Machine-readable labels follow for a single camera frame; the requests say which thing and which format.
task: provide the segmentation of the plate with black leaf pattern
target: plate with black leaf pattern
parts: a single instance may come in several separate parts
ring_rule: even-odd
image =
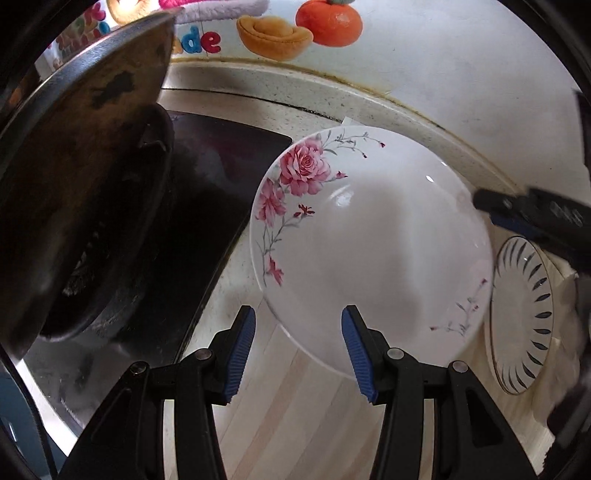
[[[554,304],[548,272],[525,238],[507,240],[496,260],[491,351],[501,387],[518,395],[540,374],[550,348]]]

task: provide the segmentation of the black stove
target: black stove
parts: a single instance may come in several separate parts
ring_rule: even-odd
[[[137,237],[141,244],[132,248],[132,243],[118,243],[128,253],[125,268],[102,274],[110,281],[116,278],[116,287],[96,286],[99,314],[88,317],[89,326],[82,319],[66,333],[60,321],[70,310],[66,313],[58,304],[25,357],[42,392],[76,435],[131,363],[144,360],[160,367],[180,360],[248,222],[260,180],[291,144],[284,135],[235,122],[181,112],[169,116],[173,153],[170,165],[156,168],[166,181],[148,187],[146,181],[133,182],[147,174],[147,161],[139,172],[123,172],[123,179],[132,181],[111,192],[104,218],[99,217],[60,301],[76,304],[77,291],[95,280],[95,272],[105,270],[93,262],[113,254],[105,247],[105,242],[114,242],[109,229],[126,231],[140,215],[134,210],[138,202],[157,197],[149,228]],[[126,187],[134,184],[144,187]],[[89,310],[77,308],[83,314]]]

